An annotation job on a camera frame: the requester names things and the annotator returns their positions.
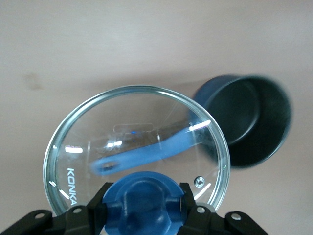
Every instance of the glass lid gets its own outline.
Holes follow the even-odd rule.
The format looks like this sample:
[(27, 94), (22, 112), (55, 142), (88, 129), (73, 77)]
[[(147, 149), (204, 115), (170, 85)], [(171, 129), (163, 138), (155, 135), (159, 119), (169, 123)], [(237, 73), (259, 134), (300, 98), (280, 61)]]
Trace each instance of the glass lid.
[(177, 92), (152, 86), (106, 91), (73, 110), (55, 131), (44, 161), (47, 198), (57, 215), (86, 205), (105, 182), (154, 171), (187, 182), (196, 202), (217, 209), (229, 152), (212, 116)]

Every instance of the screw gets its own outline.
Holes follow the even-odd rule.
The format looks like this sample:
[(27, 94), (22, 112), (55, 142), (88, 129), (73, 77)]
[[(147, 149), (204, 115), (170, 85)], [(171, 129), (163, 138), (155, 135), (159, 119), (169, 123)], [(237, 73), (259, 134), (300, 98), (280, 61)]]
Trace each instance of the screw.
[(198, 213), (204, 213), (205, 209), (203, 207), (197, 207), (197, 212)]
[(234, 220), (241, 220), (241, 216), (238, 215), (237, 213), (231, 214), (231, 218), (234, 219)]
[(195, 185), (197, 188), (203, 187), (204, 183), (205, 183), (205, 179), (204, 179), (202, 176), (198, 176), (198, 177), (194, 180), (194, 185)]

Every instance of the table surface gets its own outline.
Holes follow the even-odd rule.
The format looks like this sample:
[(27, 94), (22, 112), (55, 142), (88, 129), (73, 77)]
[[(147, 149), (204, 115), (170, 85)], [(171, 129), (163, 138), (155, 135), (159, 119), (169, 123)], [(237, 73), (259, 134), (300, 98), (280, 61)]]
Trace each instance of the table surface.
[(313, 1), (1, 1), (0, 231), (50, 209), (42, 165), (63, 118), (130, 85), (192, 96), (222, 74), (262, 74), (289, 94), (292, 127), (266, 162), (232, 170), (219, 209), (269, 234), (313, 230)]

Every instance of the metal screw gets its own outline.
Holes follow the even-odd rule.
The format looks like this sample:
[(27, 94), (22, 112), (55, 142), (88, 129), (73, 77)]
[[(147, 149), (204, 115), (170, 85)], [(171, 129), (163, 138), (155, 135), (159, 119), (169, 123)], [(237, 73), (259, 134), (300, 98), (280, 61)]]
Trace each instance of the metal screw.
[(241, 220), (241, 216), (236, 213), (231, 214), (231, 218), (234, 220)]
[(204, 179), (202, 176), (198, 176), (198, 177), (194, 180), (194, 185), (195, 185), (197, 188), (203, 187), (204, 183), (205, 183), (205, 179)]
[(205, 209), (203, 207), (197, 207), (197, 212), (198, 213), (204, 213)]

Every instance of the blue handle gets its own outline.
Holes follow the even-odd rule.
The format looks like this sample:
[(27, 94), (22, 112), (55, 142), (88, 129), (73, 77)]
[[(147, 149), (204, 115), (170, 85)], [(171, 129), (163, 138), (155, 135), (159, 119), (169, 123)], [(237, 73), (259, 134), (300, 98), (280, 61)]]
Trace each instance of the blue handle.
[(148, 146), (123, 153), (103, 157), (91, 163), (90, 168), (96, 175), (110, 175), (136, 166), (169, 158), (186, 151), (199, 143), (195, 132), (186, 127), (170, 138)]

